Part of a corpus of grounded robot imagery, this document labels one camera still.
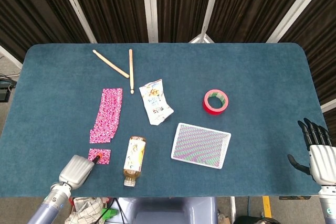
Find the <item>yellow tape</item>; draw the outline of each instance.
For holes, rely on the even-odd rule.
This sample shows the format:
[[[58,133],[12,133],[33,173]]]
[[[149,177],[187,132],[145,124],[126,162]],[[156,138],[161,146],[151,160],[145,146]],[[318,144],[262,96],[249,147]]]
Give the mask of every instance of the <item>yellow tape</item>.
[[[272,218],[272,213],[271,213],[271,204],[269,202],[269,197],[268,196],[263,196],[262,197],[262,203],[264,205],[264,213],[265,217],[267,218]]]

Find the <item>pink glittery fabric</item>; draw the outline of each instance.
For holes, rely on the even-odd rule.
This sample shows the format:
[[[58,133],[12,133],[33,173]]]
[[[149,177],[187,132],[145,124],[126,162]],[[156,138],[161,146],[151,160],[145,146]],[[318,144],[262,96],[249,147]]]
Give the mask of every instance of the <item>pink glittery fabric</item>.
[[[101,153],[102,157],[98,160],[97,164],[108,165],[110,163],[111,150],[108,149],[90,149],[89,150],[89,160],[94,160],[97,155]]]
[[[121,111],[122,89],[103,89],[96,123],[90,130],[90,143],[110,143]]]

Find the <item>floor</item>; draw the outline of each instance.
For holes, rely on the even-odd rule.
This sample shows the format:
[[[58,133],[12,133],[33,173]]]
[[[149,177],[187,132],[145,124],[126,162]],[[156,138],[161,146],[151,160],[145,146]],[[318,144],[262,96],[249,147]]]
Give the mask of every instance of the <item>floor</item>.
[[[18,69],[7,58],[0,56],[0,73],[16,74]],[[15,89],[12,91],[9,103],[0,103],[0,136]],[[0,198],[0,224],[26,224],[34,214],[43,198]],[[226,216],[230,217],[230,200],[229,197],[217,198],[218,209]],[[247,215],[248,197],[236,197],[237,216]],[[324,223],[321,206],[317,196],[310,200],[279,200],[278,197],[270,198],[272,217],[282,224],[320,224]],[[250,198],[250,215],[260,216],[264,212],[262,197]],[[64,223],[64,220],[70,213],[70,205],[67,205],[61,214],[57,217],[54,224]]]

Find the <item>snack bag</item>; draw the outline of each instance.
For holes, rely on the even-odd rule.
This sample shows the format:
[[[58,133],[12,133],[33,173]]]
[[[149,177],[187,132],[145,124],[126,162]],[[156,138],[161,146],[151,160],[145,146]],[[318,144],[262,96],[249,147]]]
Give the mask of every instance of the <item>snack bag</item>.
[[[147,83],[139,90],[151,125],[159,125],[174,112],[164,97],[162,79]]]

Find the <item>cable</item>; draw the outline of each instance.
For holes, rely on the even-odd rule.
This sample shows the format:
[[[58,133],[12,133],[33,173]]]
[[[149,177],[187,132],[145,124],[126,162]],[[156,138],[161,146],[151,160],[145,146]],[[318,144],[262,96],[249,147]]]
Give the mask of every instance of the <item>cable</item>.
[[[247,200],[247,216],[250,216],[250,196],[248,196]]]
[[[117,202],[117,205],[118,205],[118,207],[119,207],[119,211],[120,211],[120,214],[121,214],[122,223],[125,224],[124,217],[123,217],[124,212],[122,211],[121,206],[120,206],[119,201],[118,201],[117,198],[115,198],[115,201]]]
[[[2,77],[6,77],[6,78],[9,78],[9,77],[16,77],[16,76],[19,76],[20,73],[15,73],[15,74],[3,74],[3,73],[0,73],[0,78]]]
[[[115,199],[116,199],[116,198],[113,198],[113,200],[111,201],[111,204],[107,205],[106,210],[102,213],[102,215],[98,218],[98,220],[95,221],[94,224],[99,223],[99,220],[100,220],[100,219],[107,213],[107,211],[108,211],[108,210],[110,209],[110,207],[113,205]]]

